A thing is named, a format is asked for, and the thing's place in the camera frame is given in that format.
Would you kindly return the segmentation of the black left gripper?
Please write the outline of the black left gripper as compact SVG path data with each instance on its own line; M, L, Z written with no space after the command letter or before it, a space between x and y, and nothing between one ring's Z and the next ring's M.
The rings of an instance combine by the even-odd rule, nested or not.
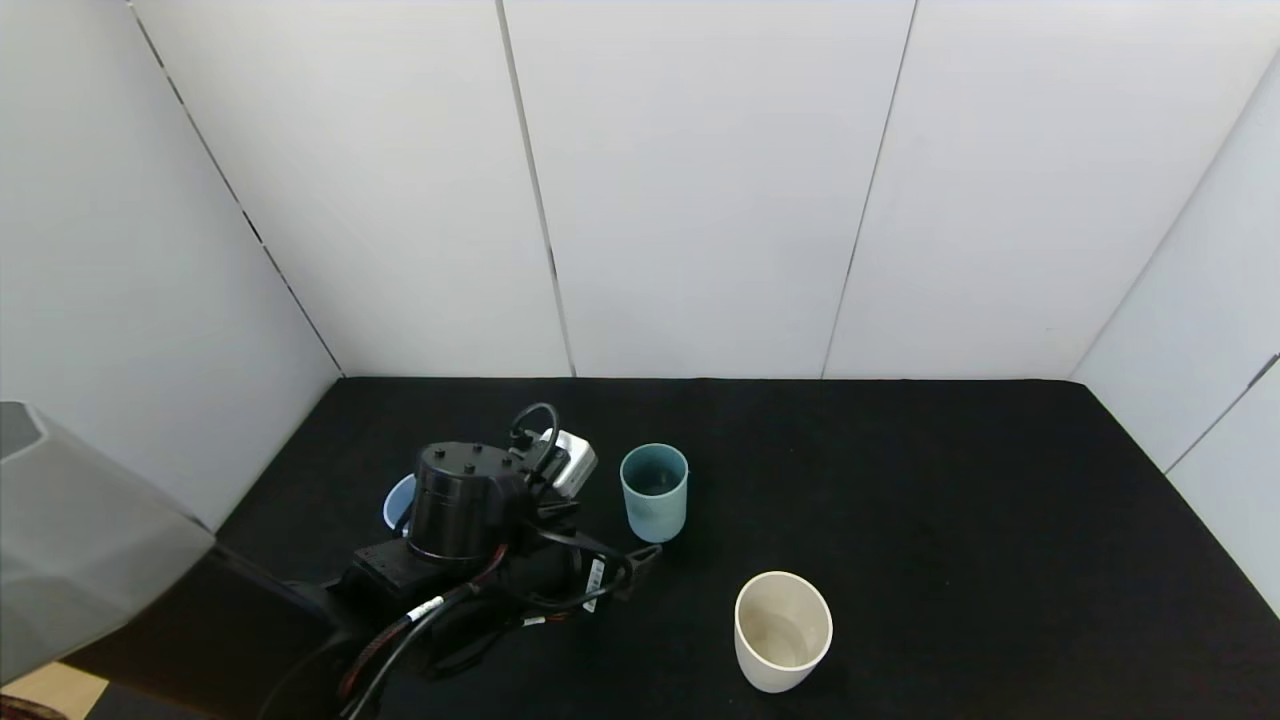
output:
M515 562L515 606L526 616L571 618L595 612L612 592L630 600L659 564L662 544L646 544L618 560L600 546L549 543Z

